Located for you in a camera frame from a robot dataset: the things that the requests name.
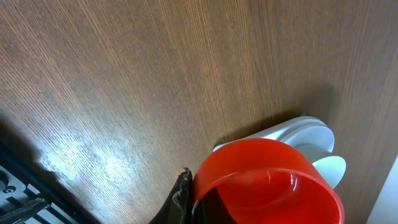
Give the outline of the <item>orange plastic measuring scoop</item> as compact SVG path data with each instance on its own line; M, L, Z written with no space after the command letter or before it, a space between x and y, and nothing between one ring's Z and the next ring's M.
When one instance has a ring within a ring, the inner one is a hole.
M242 139L212 152L193 179L194 223L337 223L338 194L301 152Z

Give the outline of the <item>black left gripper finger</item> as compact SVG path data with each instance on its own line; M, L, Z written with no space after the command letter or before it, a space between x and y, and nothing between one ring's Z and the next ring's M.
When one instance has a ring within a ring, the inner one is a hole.
M163 206L149 224L193 223L193 176L188 167L183 169Z

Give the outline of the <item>white round bowl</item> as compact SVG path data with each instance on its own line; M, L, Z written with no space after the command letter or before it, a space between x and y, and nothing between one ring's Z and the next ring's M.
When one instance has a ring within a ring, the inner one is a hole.
M313 161L312 165L333 189L340 183L346 171L346 161L340 156L326 156Z

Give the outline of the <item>white digital kitchen scale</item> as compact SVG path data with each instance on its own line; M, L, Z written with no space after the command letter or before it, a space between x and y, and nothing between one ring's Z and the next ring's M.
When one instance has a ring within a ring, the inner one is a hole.
M292 146L312 162L318 160L318 157L332 156L335 146L333 131L313 116L299 116L243 139L254 138L271 139Z

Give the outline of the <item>black striped floor mat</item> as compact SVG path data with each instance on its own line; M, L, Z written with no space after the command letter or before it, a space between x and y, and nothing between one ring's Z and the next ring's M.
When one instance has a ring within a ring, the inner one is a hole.
M1 143L1 223L98 223L49 171Z

